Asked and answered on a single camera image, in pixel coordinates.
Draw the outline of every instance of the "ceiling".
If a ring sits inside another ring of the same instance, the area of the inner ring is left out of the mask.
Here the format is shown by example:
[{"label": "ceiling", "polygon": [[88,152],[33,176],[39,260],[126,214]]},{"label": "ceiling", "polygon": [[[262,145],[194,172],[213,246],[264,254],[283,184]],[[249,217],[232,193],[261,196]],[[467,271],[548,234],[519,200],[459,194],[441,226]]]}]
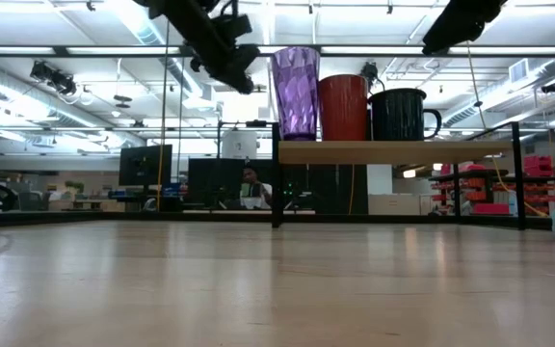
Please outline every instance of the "ceiling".
[{"label": "ceiling", "polygon": [[[387,2],[380,0],[241,0],[240,12],[250,16],[253,32],[244,35],[239,42],[277,45],[420,44],[448,3],[447,0],[391,2],[393,13],[387,14]],[[0,45],[141,44],[131,30],[137,25],[134,21],[139,21],[141,16],[128,18],[138,10],[134,9],[135,4],[131,0],[92,1],[95,12],[87,10],[85,1],[16,0],[5,1],[5,5],[2,3],[0,1]],[[166,39],[167,26],[170,25],[166,19],[156,18],[153,25],[159,36]],[[182,44],[183,39],[172,26],[168,31],[169,44]],[[555,0],[510,0],[502,14],[489,25],[475,44],[555,45]],[[29,72],[36,60],[44,60],[54,68],[73,74],[79,89],[85,88],[87,92],[61,100],[52,89],[43,84],[35,85]],[[509,67],[519,60],[473,59],[478,90],[483,91],[508,78]],[[474,95],[470,65],[465,58],[328,57],[321,60],[320,78],[340,73],[357,74],[366,62],[376,63],[387,88],[419,88],[428,95],[425,106],[443,113],[467,102]],[[215,126],[217,102],[222,102],[225,109],[230,110],[228,120],[237,120],[238,117],[243,120],[258,118],[259,113],[267,113],[270,109],[267,93],[236,95],[228,87],[209,78],[205,72],[192,72],[188,62],[183,60],[182,63],[195,82],[212,87],[210,103],[201,104],[203,107],[181,106],[182,99],[187,99],[187,95],[170,73],[165,74],[164,66],[155,58],[122,59],[118,78],[118,59],[0,57],[0,84],[8,85],[8,78],[18,80],[28,86],[26,96],[38,98],[53,108],[59,105],[72,107],[69,108],[70,112],[78,110],[103,120],[100,126],[130,126],[136,120],[155,126],[159,123],[157,119],[162,117],[162,100],[165,97],[164,112],[169,119],[168,125],[174,124],[171,126],[178,124],[179,116],[183,126]],[[248,73],[256,85],[271,84],[265,58],[258,58]],[[163,94],[165,76],[166,94]],[[129,102],[129,109],[118,109],[115,106],[117,102],[113,96],[116,93],[133,98]],[[550,102],[555,99],[555,94],[541,97],[544,102]],[[542,100],[535,98],[532,89],[526,89],[487,111],[509,118],[541,106]],[[121,112],[120,116],[114,117],[113,111]],[[468,127],[481,127],[481,124]],[[182,137],[211,138],[215,133],[215,130],[194,130],[182,133]],[[141,139],[158,135],[155,132],[132,134]]]}]

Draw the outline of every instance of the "shelving unit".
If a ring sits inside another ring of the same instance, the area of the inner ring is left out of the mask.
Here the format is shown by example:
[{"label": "shelving unit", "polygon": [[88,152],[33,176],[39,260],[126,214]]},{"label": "shelving unit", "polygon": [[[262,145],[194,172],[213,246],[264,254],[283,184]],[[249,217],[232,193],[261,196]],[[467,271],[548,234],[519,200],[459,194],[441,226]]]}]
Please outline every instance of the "shelving unit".
[{"label": "shelving unit", "polygon": [[[511,127],[509,141],[488,141],[488,135],[500,128]],[[484,158],[488,155],[500,154],[511,151],[514,153],[516,181],[521,182],[522,161],[521,145],[519,141],[519,124],[511,122],[487,129],[479,134],[468,137],[465,141],[408,141],[408,142],[284,142],[280,140],[280,131],[276,123],[272,126],[272,160],[277,168],[272,179],[274,187],[272,204],[272,226],[279,227],[284,222],[284,201],[281,177],[283,166],[290,164],[311,165],[367,165],[367,164],[393,164],[393,165],[429,165],[434,163],[451,164],[454,172],[459,170],[460,163]],[[460,206],[460,179],[459,175],[453,177],[457,194],[452,199],[454,205]],[[524,192],[522,184],[516,189],[517,218],[487,219],[468,218],[471,223],[494,225],[496,223],[526,229],[526,213],[524,211]],[[486,185],[491,196],[491,182]],[[366,223],[395,223],[403,221],[403,216],[314,216],[306,218],[307,222],[338,221],[338,222],[366,222]],[[420,221],[429,220],[429,223],[438,223],[438,216],[417,216]],[[459,208],[455,209],[455,216],[441,220],[464,221]]]},{"label": "shelving unit", "polygon": [[[509,189],[515,190],[515,177],[507,177],[506,175],[509,172],[506,170],[500,170],[499,172],[505,185]],[[432,184],[433,189],[440,190],[438,197],[446,197],[450,196],[455,190],[455,179],[456,176],[451,173],[433,177],[429,180],[435,182]],[[510,215],[509,197],[507,196],[505,199],[498,197],[499,194],[508,195],[509,193],[500,184],[496,170],[461,172],[457,174],[457,179],[460,180],[460,189],[466,190],[465,199],[471,201],[474,205],[474,215]],[[555,191],[555,185],[549,182],[555,181],[555,177],[523,177],[522,181],[525,192],[524,201],[548,214],[551,210],[549,204],[555,202],[555,196],[549,195],[549,192]],[[447,199],[438,198],[438,200],[442,201],[442,205],[445,205]],[[526,213],[536,215],[530,209],[526,209]]]},{"label": "shelving unit", "polygon": [[461,163],[510,150],[510,141],[279,142],[280,164]]}]

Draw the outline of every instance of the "red storage bin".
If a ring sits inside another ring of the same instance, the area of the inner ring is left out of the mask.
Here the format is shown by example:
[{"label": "red storage bin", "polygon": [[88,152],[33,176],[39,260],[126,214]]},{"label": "red storage bin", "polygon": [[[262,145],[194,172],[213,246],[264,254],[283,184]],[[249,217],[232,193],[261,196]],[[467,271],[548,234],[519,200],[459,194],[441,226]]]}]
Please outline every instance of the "red storage bin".
[{"label": "red storage bin", "polygon": [[526,168],[524,172],[529,177],[551,177],[554,175],[553,170],[543,170],[541,168]]},{"label": "red storage bin", "polygon": [[511,211],[507,203],[477,203],[472,209],[475,215],[510,215]]},{"label": "red storage bin", "polygon": [[486,192],[468,192],[466,198],[471,201],[480,201],[487,198]]},{"label": "red storage bin", "polygon": [[548,155],[531,155],[524,158],[524,168],[551,167],[551,157]]}]

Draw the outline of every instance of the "wall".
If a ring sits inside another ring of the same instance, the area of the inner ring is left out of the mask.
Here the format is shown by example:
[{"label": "wall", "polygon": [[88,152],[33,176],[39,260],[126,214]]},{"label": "wall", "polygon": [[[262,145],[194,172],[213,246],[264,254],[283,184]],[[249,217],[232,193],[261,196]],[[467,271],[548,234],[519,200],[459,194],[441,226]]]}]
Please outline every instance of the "wall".
[{"label": "wall", "polygon": [[41,175],[37,181],[36,188],[46,191],[48,185],[56,185],[58,192],[67,191],[66,181],[76,181],[85,184],[83,191],[86,195],[102,195],[102,186],[110,185],[113,188],[119,186],[119,173],[108,172],[61,172],[59,175]]},{"label": "wall", "polygon": [[393,192],[393,168],[390,165],[367,166],[367,194],[391,194]]},{"label": "wall", "polygon": [[394,194],[437,194],[430,185],[432,183],[426,178],[394,178],[393,193]]}]

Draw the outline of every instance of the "black metal post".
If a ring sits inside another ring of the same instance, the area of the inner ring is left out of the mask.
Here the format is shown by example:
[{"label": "black metal post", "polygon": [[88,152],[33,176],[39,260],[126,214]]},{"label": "black metal post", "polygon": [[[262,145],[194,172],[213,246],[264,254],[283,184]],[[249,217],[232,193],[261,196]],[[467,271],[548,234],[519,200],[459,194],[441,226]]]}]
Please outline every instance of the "black metal post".
[{"label": "black metal post", "polygon": [[460,166],[453,164],[453,211],[458,223],[462,221],[462,203],[460,202]]},{"label": "black metal post", "polygon": [[486,173],[485,180],[486,180],[486,185],[483,189],[486,192],[486,202],[487,203],[494,203],[494,200],[493,200],[493,182],[491,181],[491,175],[489,173]]},{"label": "black metal post", "polygon": [[284,196],[282,189],[282,166],[279,163],[279,124],[271,125],[272,160],[273,160],[273,196],[271,204],[271,226],[277,228],[284,220]]},{"label": "black metal post", "polygon": [[515,192],[517,194],[517,228],[526,229],[526,206],[524,205],[524,172],[521,167],[521,142],[519,141],[519,123],[511,123],[513,134],[513,161],[515,166]]}]

